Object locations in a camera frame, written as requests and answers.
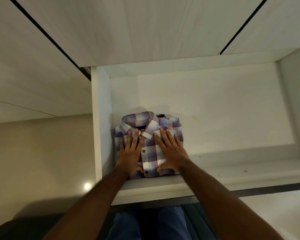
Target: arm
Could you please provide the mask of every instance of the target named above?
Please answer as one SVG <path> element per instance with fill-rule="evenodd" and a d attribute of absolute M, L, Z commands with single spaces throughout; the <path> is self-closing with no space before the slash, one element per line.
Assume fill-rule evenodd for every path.
<path fill-rule="evenodd" d="M 157 170 L 171 168 L 180 172 L 204 208 L 212 228 L 220 239 L 283 240 L 276 230 L 238 197 L 196 166 L 189 159 L 176 135 L 173 137 L 169 130 L 161 130 L 160 133 L 165 145 L 157 135 L 155 136 L 166 162 Z"/>
<path fill-rule="evenodd" d="M 137 146 L 136 131 L 130 146 L 128 132 L 126 148 L 120 141 L 120 156 L 114 170 L 101 179 L 90 192 L 81 198 L 59 222 L 48 232 L 44 240 L 50 239 L 96 239 L 113 199 L 127 180 L 137 170 L 144 137 Z"/>

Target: forearm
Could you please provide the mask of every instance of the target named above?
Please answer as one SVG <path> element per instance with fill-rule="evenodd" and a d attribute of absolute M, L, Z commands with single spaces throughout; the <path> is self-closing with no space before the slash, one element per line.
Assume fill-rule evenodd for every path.
<path fill-rule="evenodd" d="M 198 198 L 220 239 L 283 240 L 238 197 L 191 161 L 180 167 L 180 174 Z"/>
<path fill-rule="evenodd" d="M 114 169 L 81 198 L 44 237 L 96 239 L 113 199 L 128 175 Z"/>

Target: hand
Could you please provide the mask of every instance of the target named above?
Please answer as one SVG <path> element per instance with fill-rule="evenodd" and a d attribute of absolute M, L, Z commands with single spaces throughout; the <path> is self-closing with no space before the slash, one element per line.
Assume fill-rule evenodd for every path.
<path fill-rule="evenodd" d="M 138 136 L 139 130 L 136 129 L 134 132 L 132 144 L 130 145 L 131 132 L 129 131 L 125 149 L 123 141 L 120 141 L 119 159 L 114 168 L 128 175 L 132 175 L 136 171 L 140 171 L 143 173 L 143 168 L 138 164 L 138 160 L 140 157 L 141 149 L 143 147 L 143 143 L 145 141 L 145 137 L 143 136 L 140 139 L 139 144 L 137 146 Z"/>
<path fill-rule="evenodd" d="M 176 172 L 180 171 L 180 167 L 190 161 L 186 150 L 183 148 L 178 136 L 174 135 L 173 137 L 168 129 L 165 131 L 161 128 L 160 134 L 166 145 L 157 134 L 154 134 L 154 137 L 163 151 L 166 161 L 157 168 L 157 172 L 166 168 L 171 168 Z"/>

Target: finger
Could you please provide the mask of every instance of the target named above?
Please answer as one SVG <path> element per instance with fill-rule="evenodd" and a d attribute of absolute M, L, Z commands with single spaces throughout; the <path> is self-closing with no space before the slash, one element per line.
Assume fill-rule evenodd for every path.
<path fill-rule="evenodd" d="M 180 142 L 179 137 L 177 136 L 177 134 L 174 135 L 174 139 L 176 140 L 176 145 L 178 147 L 182 147 L 182 144 L 181 144 L 181 142 Z"/>
<path fill-rule="evenodd" d="M 136 151 L 137 152 L 141 152 L 141 149 L 143 148 L 143 143 L 145 142 L 145 137 L 144 136 L 142 136 L 141 137 L 141 139 L 140 139 L 140 141 L 139 141 L 139 144 L 138 144 L 138 146 L 136 147 Z"/>
<path fill-rule="evenodd" d="M 157 141 L 158 145 L 160 146 L 161 150 L 165 150 L 167 148 L 166 145 L 164 145 L 164 143 L 156 133 L 154 133 L 154 138 Z"/>
<path fill-rule="evenodd" d="M 166 162 L 164 162 L 159 167 L 157 167 L 157 172 L 160 172 L 160 171 L 162 171 L 163 169 L 166 169 L 166 168 L 168 168 L 168 164 Z"/>
<path fill-rule="evenodd" d="M 169 141 L 169 139 L 167 137 L 167 133 L 166 133 L 166 131 L 163 128 L 160 128 L 160 134 L 161 134 L 161 136 L 162 136 L 162 138 L 164 140 L 164 143 L 166 143 L 166 146 L 167 147 L 172 147 L 172 145 L 171 145 L 171 143 L 170 143 L 170 141 Z"/>
<path fill-rule="evenodd" d="M 144 173 L 143 168 L 138 164 L 138 169 L 137 171 L 140 171 L 141 173 Z"/>
<path fill-rule="evenodd" d="M 131 146 L 131 131 L 128 131 L 127 141 L 126 141 L 126 151 L 130 149 Z"/>
<path fill-rule="evenodd" d="M 167 132 L 167 135 L 169 137 L 171 145 L 174 146 L 174 147 L 176 147 L 177 146 L 176 141 L 173 138 L 172 134 L 170 133 L 169 129 L 166 129 L 166 132 Z"/>
<path fill-rule="evenodd" d="M 136 129 L 136 130 L 134 131 L 133 141 L 132 141 L 132 144 L 131 144 L 131 148 L 132 148 L 133 150 L 136 149 L 137 142 L 138 142 L 138 136 L 139 136 L 139 130 Z"/>
<path fill-rule="evenodd" d="M 124 152 L 124 143 L 123 139 L 120 140 L 120 153 Z"/>

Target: jeans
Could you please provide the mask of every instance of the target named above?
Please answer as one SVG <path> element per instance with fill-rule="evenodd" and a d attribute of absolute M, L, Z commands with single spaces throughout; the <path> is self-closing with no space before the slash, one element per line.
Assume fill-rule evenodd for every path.
<path fill-rule="evenodd" d="M 191 240 L 180 206 L 158 209 L 157 233 L 159 240 Z M 136 212 L 117 213 L 107 240 L 141 240 Z"/>

